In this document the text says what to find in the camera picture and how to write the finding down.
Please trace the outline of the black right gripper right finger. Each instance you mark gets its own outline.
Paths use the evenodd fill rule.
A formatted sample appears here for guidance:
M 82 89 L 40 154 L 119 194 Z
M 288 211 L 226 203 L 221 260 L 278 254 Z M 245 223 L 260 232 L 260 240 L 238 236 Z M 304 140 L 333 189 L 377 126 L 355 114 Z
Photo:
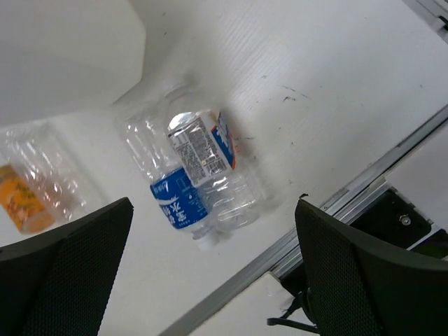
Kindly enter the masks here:
M 295 223 L 320 335 L 447 334 L 447 261 L 372 237 L 304 199 Z

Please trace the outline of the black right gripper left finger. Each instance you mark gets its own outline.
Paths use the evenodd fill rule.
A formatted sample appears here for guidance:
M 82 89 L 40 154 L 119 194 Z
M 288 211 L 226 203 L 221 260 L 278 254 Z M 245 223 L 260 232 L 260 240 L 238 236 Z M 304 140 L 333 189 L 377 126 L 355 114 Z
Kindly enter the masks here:
M 1 334 L 97 335 L 133 212 L 124 197 L 1 247 Z

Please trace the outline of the orange label plastic bottle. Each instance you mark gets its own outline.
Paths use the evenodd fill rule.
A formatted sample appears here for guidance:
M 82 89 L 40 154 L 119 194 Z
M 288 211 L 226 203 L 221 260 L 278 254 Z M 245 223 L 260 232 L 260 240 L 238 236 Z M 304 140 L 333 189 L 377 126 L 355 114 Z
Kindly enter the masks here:
M 1 131 L 1 205 L 20 233 L 80 218 L 92 198 L 83 168 L 52 125 Z

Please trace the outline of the blue label plastic bottle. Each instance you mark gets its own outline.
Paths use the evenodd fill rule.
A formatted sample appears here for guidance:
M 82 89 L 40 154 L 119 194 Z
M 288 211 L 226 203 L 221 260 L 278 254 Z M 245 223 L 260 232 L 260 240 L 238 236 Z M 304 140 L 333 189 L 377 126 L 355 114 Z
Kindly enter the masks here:
M 169 144 L 155 106 L 153 101 L 125 106 L 115 128 L 169 224 L 207 251 L 219 243 L 216 217 Z

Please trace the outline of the clear plastic bottle blue cap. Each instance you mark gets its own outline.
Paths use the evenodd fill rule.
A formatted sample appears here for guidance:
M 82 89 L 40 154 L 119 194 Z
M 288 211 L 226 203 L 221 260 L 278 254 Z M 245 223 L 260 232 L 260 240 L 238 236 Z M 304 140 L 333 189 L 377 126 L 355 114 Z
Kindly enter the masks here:
M 255 223 L 270 197 L 258 172 L 235 141 L 225 110 L 180 82 L 164 93 L 164 131 L 221 232 Z

